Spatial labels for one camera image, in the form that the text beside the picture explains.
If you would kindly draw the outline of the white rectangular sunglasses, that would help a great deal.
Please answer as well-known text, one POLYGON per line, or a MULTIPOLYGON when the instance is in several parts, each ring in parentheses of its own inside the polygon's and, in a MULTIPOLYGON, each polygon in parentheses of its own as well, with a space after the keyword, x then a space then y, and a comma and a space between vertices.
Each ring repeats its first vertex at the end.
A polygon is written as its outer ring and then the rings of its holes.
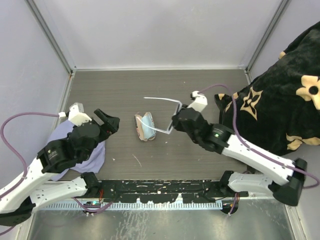
POLYGON ((173 130, 172 116, 176 115, 182 109, 182 103, 179 100, 165 97, 145 96, 145 100, 151 101, 150 111, 153 112, 154 130, 157 133, 170 135, 173 130))

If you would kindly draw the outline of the flag print glasses case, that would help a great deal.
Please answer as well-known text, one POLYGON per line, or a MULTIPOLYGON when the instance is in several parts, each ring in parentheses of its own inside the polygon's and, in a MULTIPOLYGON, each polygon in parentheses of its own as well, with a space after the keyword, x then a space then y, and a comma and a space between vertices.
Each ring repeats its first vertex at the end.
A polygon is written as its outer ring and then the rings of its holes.
POLYGON ((156 138, 155 124, 150 112, 146 112, 143 116, 135 114, 134 122, 138 138, 141 141, 147 142, 156 138))

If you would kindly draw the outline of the light blue cleaning cloth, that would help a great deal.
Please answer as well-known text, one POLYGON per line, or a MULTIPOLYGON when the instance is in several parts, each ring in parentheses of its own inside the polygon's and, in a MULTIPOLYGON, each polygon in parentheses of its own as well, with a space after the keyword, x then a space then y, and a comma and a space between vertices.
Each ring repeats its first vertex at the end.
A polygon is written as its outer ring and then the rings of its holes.
POLYGON ((153 129, 153 121, 150 115, 145 115, 141 119, 141 126, 145 139, 153 138, 156 135, 156 131, 153 129))

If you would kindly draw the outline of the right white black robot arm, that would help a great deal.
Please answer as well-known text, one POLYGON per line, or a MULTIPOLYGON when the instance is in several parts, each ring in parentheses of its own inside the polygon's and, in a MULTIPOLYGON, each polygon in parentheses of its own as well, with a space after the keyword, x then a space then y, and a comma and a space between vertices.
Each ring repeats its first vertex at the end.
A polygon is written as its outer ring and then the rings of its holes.
POLYGON ((219 191, 225 197, 234 193, 256 192, 271 194, 279 202, 297 206, 305 183, 308 163, 297 158, 283 158, 254 144, 240 140, 235 132, 222 125, 208 123, 202 114, 183 106, 172 116, 172 126, 186 133, 193 143, 208 152, 236 159, 259 171, 244 174, 225 171, 219 181, 219 191))

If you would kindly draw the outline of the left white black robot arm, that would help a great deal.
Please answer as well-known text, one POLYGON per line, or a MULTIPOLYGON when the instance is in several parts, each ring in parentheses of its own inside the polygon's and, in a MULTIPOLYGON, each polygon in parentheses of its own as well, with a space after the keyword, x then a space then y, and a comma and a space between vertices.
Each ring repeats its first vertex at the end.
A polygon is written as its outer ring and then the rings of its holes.
POLYGON ((98 144, 119 130, 118 117, 107 115, 100 109, 94 113, 102 124, 77 106, 54 115, 56 118, 68 118, 74 125, 72 131, 65 138, 50 141, 30 165, 21 160, 23 172, 0 190, 1 226, 13 228, 41 208, 60 200, 99 195, 101 184, 93 172, 84 172, 67 183, 42 188, 48 180, 87 161, 98 144))

